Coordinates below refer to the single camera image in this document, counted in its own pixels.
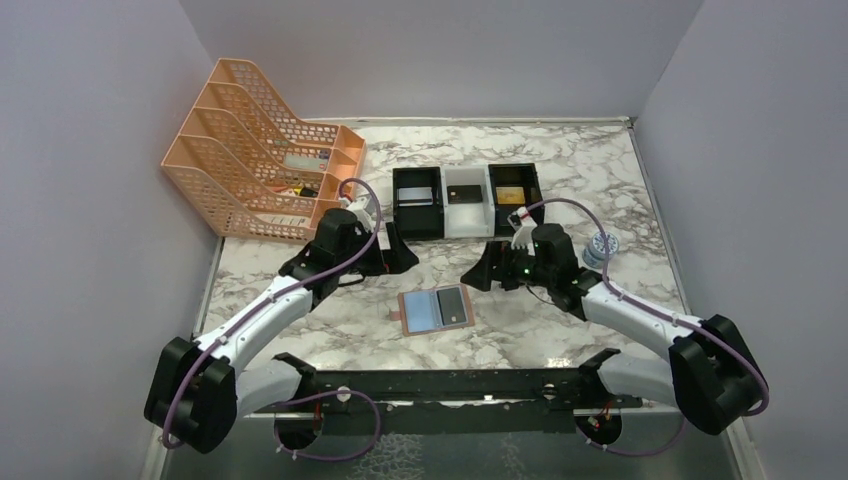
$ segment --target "card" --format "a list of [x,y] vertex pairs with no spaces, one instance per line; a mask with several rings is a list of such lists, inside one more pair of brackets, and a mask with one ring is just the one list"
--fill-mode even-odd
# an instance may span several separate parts
[[401,294],[400,312],[407,335],[438,330],[438,318],[432,290],[420,290]]
[[524,187],[497,187],[495,194],[501,205],[524,205]]
[[462,301],[462,290],[459,287],[436,290],[436,297],[439,300],[443,326],[451,327],[468,323],[465,302]]
[[299,170],[310,170],[313,172],[323,172],[327,170],[326,159],[304,157],[303,155],[286,155],[283,158],[283,165],[289,168],[297,168]]
[[448,203],[483,203],[483,189],[480,185],[448,186]]
[[398,188],[398,206],[413,207],[433,204],[430,187]]

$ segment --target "mounting screw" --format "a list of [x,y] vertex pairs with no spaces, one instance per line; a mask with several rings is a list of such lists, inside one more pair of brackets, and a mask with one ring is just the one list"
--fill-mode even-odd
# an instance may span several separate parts
[[[339,387],[337,390],[340,391],[340,392],[349,392],[350,391],[350,389],[347,388],[347,387]],[[340,394],[336,395],[336,398],[339,399],[340,402],[344,403],[344,402],[350,400],[350,394],[349,393],[340,393]]]
[[553,400],[556,398],[556,387],[554,387],[553,383],[549,383],[542,387],[542,396],[548,400]]

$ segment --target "white marble surface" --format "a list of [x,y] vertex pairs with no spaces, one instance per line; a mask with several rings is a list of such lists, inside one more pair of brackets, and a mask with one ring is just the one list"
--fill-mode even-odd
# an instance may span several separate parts
[[[395,167],[533,162],[544,198],[568,197],[592,209],[621,241],[611,277],[631,292],[682,311],[677,286],[633,145],[623,126],[361,127],[368,144],[362,178],[391,203]],[[548,206],[582,251],[595,229],[580,212]],[[290,352],[323,369],[519,368],[577,366],[605,347],[653,355],[606,327],[540,303],[526,290],[469,289],[476,325],[404,337],[397,294],[456,284],[479,259],[483,240],[409,242],[421,263],[397,276],[338,290],[283,331],[251,365]],[[227,239],[204,331],[220,326],[270,283],[299,247]]]

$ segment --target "black box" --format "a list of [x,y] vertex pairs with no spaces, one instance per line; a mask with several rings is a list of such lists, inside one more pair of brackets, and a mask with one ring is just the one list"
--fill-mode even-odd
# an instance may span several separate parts
[[[429,188],[429,205],[399,204],[398,191]],[[439,167],[395,168],[392,171],[392,215],[395,226],[404,240],[436,240],[445,236],[445,216],[442,198],[442,175]]]
[[[489,178],[492,182],[492,194],[495,199],[495,235],[511,236],[515,229],[507,221],[510,213],[522,206],[530,205],[542,200],[542,189],[539,187],[539,176],[536,174],[536,165],[532,163],[514,164],[490,164]],[[500,203],[498,200],[499,188],[520,188],[523,193],[523,204]],[[544,205],[533,209],[530,217],[537,225],[545,223]]]

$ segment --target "gray wall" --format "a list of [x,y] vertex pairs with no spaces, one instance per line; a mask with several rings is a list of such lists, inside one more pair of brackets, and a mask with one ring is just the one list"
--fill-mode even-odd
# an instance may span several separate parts
[[842,478],[848,2],[706,0],[636,123],[695,312],[771,384],[769,478]]
[[636,115],[701,0],[181,0],[296,113]]
[[158,167],[212,63],[176,0],[4,0],[0,65],[0,477],[134,478],[215,243]]

